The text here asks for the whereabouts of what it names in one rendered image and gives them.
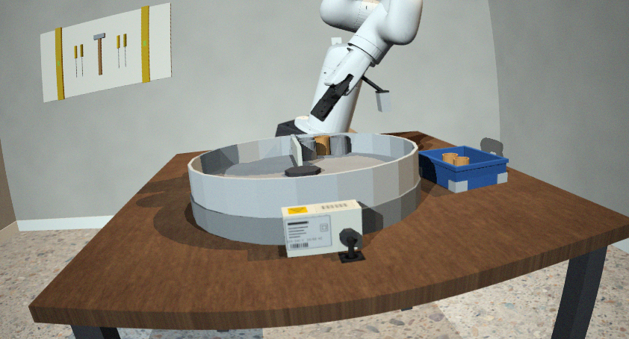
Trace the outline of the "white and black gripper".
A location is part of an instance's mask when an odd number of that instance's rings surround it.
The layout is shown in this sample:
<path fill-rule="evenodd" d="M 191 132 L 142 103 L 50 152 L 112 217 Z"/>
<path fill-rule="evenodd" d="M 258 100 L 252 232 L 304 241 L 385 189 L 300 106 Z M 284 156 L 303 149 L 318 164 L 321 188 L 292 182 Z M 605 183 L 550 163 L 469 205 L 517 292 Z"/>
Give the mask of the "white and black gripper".
<path fill-rule="evenodd" d="M 368 67 L 376 66 L 368 56 L 358 49 L 348 46 L 347 50 L 348 53 L 324 82 L 324 85 L 329 86 L 329 88 L 310 112 L 321 122 L 324 122 L 342 96 L 348 96 L 351 93 Z"/>

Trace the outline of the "bronze cylinder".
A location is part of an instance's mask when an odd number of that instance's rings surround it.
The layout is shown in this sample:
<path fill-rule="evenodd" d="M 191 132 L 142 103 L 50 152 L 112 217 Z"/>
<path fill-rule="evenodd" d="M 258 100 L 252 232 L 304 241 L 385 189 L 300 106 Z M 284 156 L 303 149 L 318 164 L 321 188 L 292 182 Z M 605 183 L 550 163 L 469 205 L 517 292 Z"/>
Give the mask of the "bronze cylinder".
<path fill-rule="evenodd" d="M 469 158 L 467 158 L 467 157 L 455 157 L 455 158 L 453 158 L 453 165 L 455 165 L 455 166 L 462 166 L 462 165 L 467 165 L 467 164 L 469 164 Z"/>
<path fill-rule="evenodd" d="M 448 162 L 449 164 L 453 164 L 453 158 L 458 157 L 456 153 L 444 153 L 442 155 L 442 160 Z"/>
<path fill-rule="evenodd" d="M 322 138 L 321 138 L 322 137 Z M 313 137 L 316 140 L 317 155 L 330 155 L 330 140 L 329 135 L 321 135 Z"/>

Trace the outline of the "blue plastic crate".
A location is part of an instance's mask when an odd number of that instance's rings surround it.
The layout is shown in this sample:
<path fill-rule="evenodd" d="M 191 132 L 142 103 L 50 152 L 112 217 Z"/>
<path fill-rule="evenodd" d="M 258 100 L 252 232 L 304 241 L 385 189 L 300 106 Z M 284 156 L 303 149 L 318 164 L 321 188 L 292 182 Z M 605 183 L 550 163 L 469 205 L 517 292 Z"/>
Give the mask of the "blue plastic crate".
<path fill-rule="evenodd" d="M 456 153 L 458 157 L 467 157 L 469 164 L 462 166 L 449 164 L 442 160 L 444 153 Z M 507 182 L 508 158 L 468 146 L 419 151 L 418 154 L 419 176 L 454 193 Z"/>

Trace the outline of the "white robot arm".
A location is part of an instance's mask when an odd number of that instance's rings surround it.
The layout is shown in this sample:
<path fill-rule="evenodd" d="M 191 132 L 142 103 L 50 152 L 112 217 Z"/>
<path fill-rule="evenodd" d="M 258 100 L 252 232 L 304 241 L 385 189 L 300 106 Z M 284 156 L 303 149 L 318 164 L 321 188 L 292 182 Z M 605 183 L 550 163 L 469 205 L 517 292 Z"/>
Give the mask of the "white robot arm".
<path fill-rule="evenodd" d="M 324 82 L 348 53 L 348 46 L 358 49 L 379 65 L 393 44 L 404 46 L 414 40 L 422 8 L 423 0 L 323 0 L 321 19 L 327 25 L 355 34 L 348 43 L 328 48 L 310 112 L 329 88 Z M 356 132 L 350 124 L 363 81 L 377 90 L 378 111 L 392 111 L 389 90 L 381 89 L 363 75 L 350 95 L 338 100 L 324 122 L 309 113 L 309 116 L 297 117 L 295 126 L 307 134 Z"/>

